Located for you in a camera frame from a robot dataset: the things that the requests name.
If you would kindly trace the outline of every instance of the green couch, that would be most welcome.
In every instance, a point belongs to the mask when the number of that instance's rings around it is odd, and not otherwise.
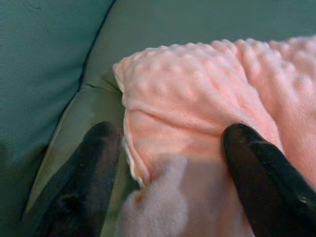
[[[124,108],[112,65],[146,47],[315,34],[314,0],[10,0],[4,7],[1,230],[14,229],[87,130]],[[137,185],[122,153],[103,229]]]

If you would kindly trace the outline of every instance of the black object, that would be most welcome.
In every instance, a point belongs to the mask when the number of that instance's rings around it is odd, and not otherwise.
[[[121,132],[101,122],[50,179],[22,222],[24,237],[96,237],[110,202]]]
[[[275,145],[233,124],[223,149],[256,237],[316,237],[316,192]]]

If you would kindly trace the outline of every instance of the couch cushion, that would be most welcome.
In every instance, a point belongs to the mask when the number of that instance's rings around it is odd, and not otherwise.
[[[85,82],[106,88],[116,85],[105,76],[111,65],[146,47],[311,35],[314,9],[313,0],[116,1],[90,54]]]
[[[43,153],[78,89],[83,64],[112,2],[4,3],[1,226],[9,227],[20,217]]]

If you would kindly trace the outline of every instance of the pink fleece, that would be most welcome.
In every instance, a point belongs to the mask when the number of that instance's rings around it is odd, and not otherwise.
[[[147,48],[114,73],[131,172],[145,186],[162,160],[184,157],[221,170],[222,132],[241,122],[277,145],[316,187],[316,36]],[[225,168],[222,174],[230,186]]]

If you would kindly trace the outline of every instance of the pink blanket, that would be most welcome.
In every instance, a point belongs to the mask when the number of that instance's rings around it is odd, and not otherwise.
[[[125,205],[122,236],[253,235],[221,152],[232,123],[316,187],[316,36],[147,48],[114,73],[131,173],[145,185]]]

